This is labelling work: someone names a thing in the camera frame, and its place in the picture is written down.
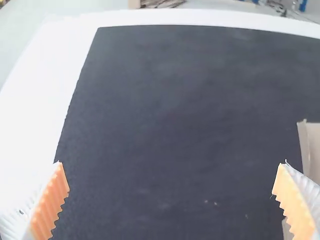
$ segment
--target white table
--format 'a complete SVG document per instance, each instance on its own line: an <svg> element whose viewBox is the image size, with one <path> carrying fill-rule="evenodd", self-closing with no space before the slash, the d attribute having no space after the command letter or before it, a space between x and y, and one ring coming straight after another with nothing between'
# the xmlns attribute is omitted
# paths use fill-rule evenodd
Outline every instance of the white table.
<svg viewBox="0 0 320 240"><path fill-rule="evenodd" d="M2 192L9 179L12 188L24 182L30 171L52 164L97 28L134 25L221 26L320 39L320 26L314 23L222 10L121 10L46 23L16 63L0 93Z"/></svg>

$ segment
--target orange serrated gripper pad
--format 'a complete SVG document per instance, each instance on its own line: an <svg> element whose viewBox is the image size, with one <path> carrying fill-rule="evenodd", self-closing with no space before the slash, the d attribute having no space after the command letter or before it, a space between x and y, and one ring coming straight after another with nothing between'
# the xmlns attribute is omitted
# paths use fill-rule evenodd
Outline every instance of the orange serrated gripper pad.
<svg viewBox="0 0 320 240"><path fill-rule="evenodd" d="M30 221L30 231L36 240L48 240L52 237L51 230L56 227L58 213L62 212L61 205L69 196L70 188L64 167L61 162L57 164Z"/></svg>
<svg viewBox="0 0 320 240"><path fill-rule="evenodd" d="M287 223L291 225L290 232L294 234L294 240L309 240L316 230L315 221L309 211L298 186L291 175L279 164L276 173L272 194L275 200L280 202L283 215L287 216Z"/></svg>

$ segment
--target black felt mat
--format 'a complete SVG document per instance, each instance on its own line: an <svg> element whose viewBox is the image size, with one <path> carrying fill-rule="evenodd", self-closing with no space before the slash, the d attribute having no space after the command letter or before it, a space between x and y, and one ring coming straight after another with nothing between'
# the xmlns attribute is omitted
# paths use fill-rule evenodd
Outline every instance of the black felt mat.
<svg viewBox="0 0 320 240"><path fill-rule="evenodd" d="M55 240L281 240L270 199L320 121L320 42L205 26L100 28L56 153Z"/></svg>

